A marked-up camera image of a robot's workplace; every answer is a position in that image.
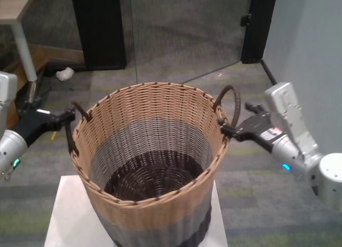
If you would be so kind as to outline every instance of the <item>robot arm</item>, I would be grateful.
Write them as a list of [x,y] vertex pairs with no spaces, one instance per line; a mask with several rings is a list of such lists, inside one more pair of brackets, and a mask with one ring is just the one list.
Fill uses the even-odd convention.
[[6,129],[7,110],[17,94],[17,77],[0,72],[0,139]]
[[20,164],[20,157],[43,133],[59,131],[62,126],[75,119],[74,109],[61,115],[33,108],[29,105],[19,122],[10,130],[6,129],[7,108],[17,93],[17,77],[0,72],[0,180],[9,178]]
[[[279,83],[266,90],[271,112],[261,105],[246,104],[255,113],[237,128],[224,121],[221,132],[237,141],[252,140],[270,152],[296,177],[304,178],[318,198],[330,208],[342,211],[342,153],[322,155],[308,131],[291,83]],[[271,114],[280,122],[275,127]]]

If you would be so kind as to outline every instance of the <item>wooden table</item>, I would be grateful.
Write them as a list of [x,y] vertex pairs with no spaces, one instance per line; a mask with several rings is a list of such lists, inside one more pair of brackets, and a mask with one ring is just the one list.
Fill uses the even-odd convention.
[[11,25],[26,77],[28,81],[35,82],[37,74],[21,25],[21,18],[31,2],[32,0],[0,0],[0,25]]

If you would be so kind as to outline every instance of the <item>white pedestal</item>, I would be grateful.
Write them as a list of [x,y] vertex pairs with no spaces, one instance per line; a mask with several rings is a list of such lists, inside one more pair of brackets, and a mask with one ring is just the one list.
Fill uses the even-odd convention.
[[[79,246],[116,247],[97,218],[79,176],[62,176],[44,247]],[[215,184],[211,223],[199,247],[228,247]]]

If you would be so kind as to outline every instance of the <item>basket handle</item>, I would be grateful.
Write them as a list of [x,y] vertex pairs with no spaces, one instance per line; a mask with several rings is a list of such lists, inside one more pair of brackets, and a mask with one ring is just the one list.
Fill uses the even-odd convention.
[[[91,114],[86,112],[79,103],[72,101],[71,104],[80,112],[80,114],[83,117],[85,117],[87,122],[91,121],[91,119],[92,119]],[[74,151],[76,153],[76,155],[78,156],[80,154],[80,152],[76,147],[76,143],[75,143],[75,141],[73,139],[73,135],[71,133],[71,122],[70,121],[68,121],[65,124],[65,133],[66,133],[66,141],[68,143],[69,153],[72,153],[72,151]]]
[[234,87],[233,85],[227,85],[225,86],[219,96],[217,97],[215,103],[213,104],[213,110],[216,112],[217,106],[221,105],[222,98],[225,96],[225,94],[229,91],[232,90],[234,93],[234,100],[235,100],[235,109],[234,109],[234,114],[233,114],[233,119],[231,120],[231,127],[235,127],[239,117],[240,117],[240,112],[241,112],[241,98],[240,98],[240,91]]

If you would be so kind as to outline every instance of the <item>glass panel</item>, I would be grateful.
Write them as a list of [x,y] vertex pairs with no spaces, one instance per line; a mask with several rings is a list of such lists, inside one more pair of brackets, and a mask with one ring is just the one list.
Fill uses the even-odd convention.
[[137,81],[184,82],[240,60],[250,0],[131,0]]

